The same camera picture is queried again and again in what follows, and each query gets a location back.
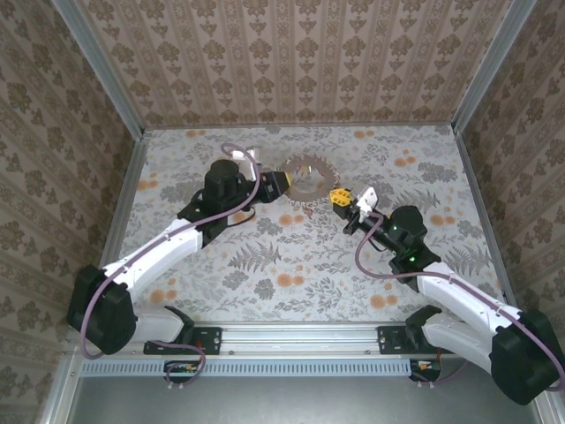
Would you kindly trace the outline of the black wiring connector box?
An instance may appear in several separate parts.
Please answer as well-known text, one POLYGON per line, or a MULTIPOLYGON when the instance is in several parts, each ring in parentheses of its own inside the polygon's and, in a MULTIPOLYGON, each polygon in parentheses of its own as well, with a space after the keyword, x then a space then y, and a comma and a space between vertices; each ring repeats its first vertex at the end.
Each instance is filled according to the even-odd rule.
POLYGON ((438 360, 410 360, 411 374, 414 382, 435 382, 440 379, 441 364, 438 360))
POLYGON ((201 373, 202 360, 170 360, 163 365, 164 380, 169 385, 187 384, 201 373))

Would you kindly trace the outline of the grey steel panel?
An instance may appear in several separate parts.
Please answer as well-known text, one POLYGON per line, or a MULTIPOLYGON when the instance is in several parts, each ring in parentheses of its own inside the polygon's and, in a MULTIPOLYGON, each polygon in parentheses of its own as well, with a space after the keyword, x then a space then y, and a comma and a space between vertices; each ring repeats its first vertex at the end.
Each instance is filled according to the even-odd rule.
POLYGON ((68 424, 541 424, 468 366, 432 388, 395 377, 201 377, 80 381, 68 424))

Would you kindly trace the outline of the aluminium table side rail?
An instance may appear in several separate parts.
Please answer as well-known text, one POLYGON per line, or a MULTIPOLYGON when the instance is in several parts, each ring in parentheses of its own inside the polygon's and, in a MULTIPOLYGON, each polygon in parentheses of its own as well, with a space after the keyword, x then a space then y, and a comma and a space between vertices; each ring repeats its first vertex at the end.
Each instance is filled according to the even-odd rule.
POLYGON ((473 169, 472 163, 471 163, 471 158, 469 156, 469 153, 467 151, 467 148, 465 146, 464 140, 463 140, 463 135, 459 132, 454 132, 454 136, 455 136, 455 141, 456 141, 456 145, 459 151, 459 155, 461 156, 462 159, 462 163, 463 163, 463 167, 464 167, 464 171, 466 174, 466 177, 468 179, 469 182, 469 186, 471 189, 471 193, 473 195, 473 200, 475 202, 476 205, 476 209, 478 211, 478 217, 480 220, 480 223, 482 225, 483 228, 483 232, 485 234, 485 238, 486 238, 486 243, 488 245, 489 251, 491 253, 491 257, 493 260, 493 266, 496 272, 496 275, 500 281, 501 284, 501 293, 503 295, 503 298, 511 305, 516 307, 517 306, 517 302, 516 302, 516 296, 513 293, 512 290, 512 286, 509 280, 509 276, 507 273, 507 270, 505 268, 503 259, 502 259, 502 255, 501 255, 501 251, 500 248, 498 246, 496 237, 494 235, 493 232, 493 227, 491 225, 487 210, 486 210, 486 205, 484 203, 481 191, 480 191, 480 187, 477 181, 477 177, 475 174, 475 171, 473 169))
POLYGON ((118 197, 116 209, 112 218, 109 234, 102 251, 99 266, 87 265, 76 278, 76 287, 72 295, 72 304, 81 308, 81 314, 86 319, 82 324, 83 330, 87 327, 87 322, 92 313, 93 304, 99 294, 97 289, 106 279, 103 275, 103 265, 108 265, 119 259, 121 245, 131 214, 132 204, 139 183, 140 174, 144 167, 147 155, 147 138, 138 139, 133 146, 132 156, 128 164, 124 183, 118 197))

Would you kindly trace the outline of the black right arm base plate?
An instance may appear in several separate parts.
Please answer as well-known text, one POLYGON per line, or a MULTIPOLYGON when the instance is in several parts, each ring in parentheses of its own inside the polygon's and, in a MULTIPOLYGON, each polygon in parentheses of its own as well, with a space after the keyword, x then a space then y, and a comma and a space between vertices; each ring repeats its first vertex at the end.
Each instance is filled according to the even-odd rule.
POLYGON ((379 351, 382 355, 432 357, 440 354, 453 355, 449 350, 430 344, 420 328, 405 325, 380 326, 377 328, 379 351))

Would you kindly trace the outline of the long aluminium mounting rail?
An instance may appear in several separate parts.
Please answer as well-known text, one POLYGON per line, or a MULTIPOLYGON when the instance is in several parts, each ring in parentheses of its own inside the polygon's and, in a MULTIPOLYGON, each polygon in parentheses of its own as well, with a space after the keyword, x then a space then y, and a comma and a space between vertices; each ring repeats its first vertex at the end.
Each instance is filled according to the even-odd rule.
POLYGON ((424 335, 422 319, 410 318, 407 322, 371 323, 201 323, 181 320, 179 317, 144 315, 131 329, 106 329, 98 339, 82 343, 76 333, 67 340, 78 349, 85 346, 87 357, 134 354, 143 352, 145 342, 167 347, 181 332, 191 327, 220 327, 222 346, 219 356, 235 355, 254 358, 308 358, 314 356, 382 355, 379 351, 377 328, 405 325, 420 328, 424 335))

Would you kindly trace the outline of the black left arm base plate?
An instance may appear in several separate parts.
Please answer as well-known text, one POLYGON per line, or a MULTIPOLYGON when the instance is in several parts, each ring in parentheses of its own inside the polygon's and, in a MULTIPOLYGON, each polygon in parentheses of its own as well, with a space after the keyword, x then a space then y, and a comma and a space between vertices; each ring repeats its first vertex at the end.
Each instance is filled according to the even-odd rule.
POLYGON ((222 329, 220 327, 191 327, 182 329, 171 342, 173 347, 145 342, 143 352, 146 355, 198 355, 197 352, 181 348, 179 345, 191 345, 202 350, 206 355, 218 355, 222 346, 222 329))

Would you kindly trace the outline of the aluminium frame post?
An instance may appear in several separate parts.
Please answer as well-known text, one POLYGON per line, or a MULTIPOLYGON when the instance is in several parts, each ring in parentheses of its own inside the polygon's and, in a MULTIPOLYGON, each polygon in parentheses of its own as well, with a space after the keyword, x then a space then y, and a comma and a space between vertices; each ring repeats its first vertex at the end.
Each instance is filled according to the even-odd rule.
POLYGON ((536 2, 537 0, 512 0, 451 121, 455 135, 461 135, 469 124, 536 2))
POLYGON ((109 55, 87 22, 85 14, 76 0, 52 0, 64 23, 101 82, 105 93, 114 105, 118 115, 135 142, 143 139, 145 125, 129 99, 125 85, 119 80, 109 55))

